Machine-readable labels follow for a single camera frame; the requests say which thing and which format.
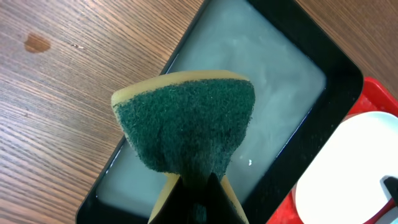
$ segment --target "red tray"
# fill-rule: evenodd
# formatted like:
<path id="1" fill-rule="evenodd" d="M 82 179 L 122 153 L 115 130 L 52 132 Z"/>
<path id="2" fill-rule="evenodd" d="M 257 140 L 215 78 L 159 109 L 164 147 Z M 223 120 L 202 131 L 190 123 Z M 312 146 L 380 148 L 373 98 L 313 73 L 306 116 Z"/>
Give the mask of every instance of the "red tray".
<path id="1" fill-rule="evenodd" d="M 398 101 L 376 79 L 366 77 L 362 94 L 349 111 L 348 115 L 369 111 L 384 111 L 398 117 Z M 375 224 L 384 214 L 394 207 L 390 200 L 379 213 L 373 216 L 366 224 Z M 297 214 L 292 193 L 289 193 L 279 208 L 268 220 L 268 224 L 303 224 Z"/>

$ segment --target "wooden surface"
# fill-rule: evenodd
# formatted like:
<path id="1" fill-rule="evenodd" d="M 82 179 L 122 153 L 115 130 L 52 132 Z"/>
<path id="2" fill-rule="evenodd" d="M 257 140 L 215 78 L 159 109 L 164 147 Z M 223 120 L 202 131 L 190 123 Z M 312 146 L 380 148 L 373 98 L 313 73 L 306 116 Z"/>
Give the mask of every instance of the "wooden surface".
<path id="1" fill-rule="evenodd" d="M 0 0 L 0 223 L 74 222 L 122 136 L 112 92 L 159 74 L 200 3 Z M 397 0 L 299 3 L 398 98 Z"/>

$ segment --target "gray liquid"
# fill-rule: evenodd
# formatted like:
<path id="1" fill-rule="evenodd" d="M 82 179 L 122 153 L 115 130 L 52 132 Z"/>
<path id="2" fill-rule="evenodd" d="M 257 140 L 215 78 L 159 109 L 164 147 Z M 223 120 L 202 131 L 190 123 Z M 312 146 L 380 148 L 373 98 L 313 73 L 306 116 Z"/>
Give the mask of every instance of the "gray liquid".
<path id="1" fill-rule="evenodd" d="M 246 138 L 226 173 L 243 202 L 324 89 L 325 76 L 243 0 L 211 2 L 169 72 L 214 69 L 247 76 L 256 91 Z M 124 146 L 97 193 L 104 203 L 148 217 L 164 183 Z"/>

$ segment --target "baking pan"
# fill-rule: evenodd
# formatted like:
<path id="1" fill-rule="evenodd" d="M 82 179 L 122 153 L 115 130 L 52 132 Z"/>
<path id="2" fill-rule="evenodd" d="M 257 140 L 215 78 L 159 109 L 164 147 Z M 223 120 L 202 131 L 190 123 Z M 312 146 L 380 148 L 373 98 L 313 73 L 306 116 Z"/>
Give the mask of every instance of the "baking pan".
<path id="1" fill-rule="evenodd" d="M 205 1 L 162 74 L 167 73 L 210 1 Z M 316 23 L 293 0 L 248 1 L 291 43 L 304 53 L 326 77 L 325 87 L 308 113 L 273 160 L 260 181 L 242 202 L 250 223 L 265 223 L 290 192 L 322 146 L 354 105 L 363 87 L 363 76 L 357 66 L 328 38 Z M 82 223 L 147 223 L 141 217 L 111 207 L 98 200 L 96 191 L 106 171 L 126 142 L 122 138 L 108 163 L 81 204 L 76 222 Z"/>

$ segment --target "green scouring pad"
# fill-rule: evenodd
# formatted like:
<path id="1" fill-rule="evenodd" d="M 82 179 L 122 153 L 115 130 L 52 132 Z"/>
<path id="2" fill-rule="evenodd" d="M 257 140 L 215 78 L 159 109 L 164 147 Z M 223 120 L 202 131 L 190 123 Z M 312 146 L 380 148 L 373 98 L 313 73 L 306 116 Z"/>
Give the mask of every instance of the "green scouring pad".
<path id="1" fill-rule="evenodd" d="M 200 188 L 224 176 L 241 144 L 254 105 L 254 88 L 228 71 L 178 72 L 136 83 L 112 96 L 112 107 L 141 161 L 180 174 Z"/>

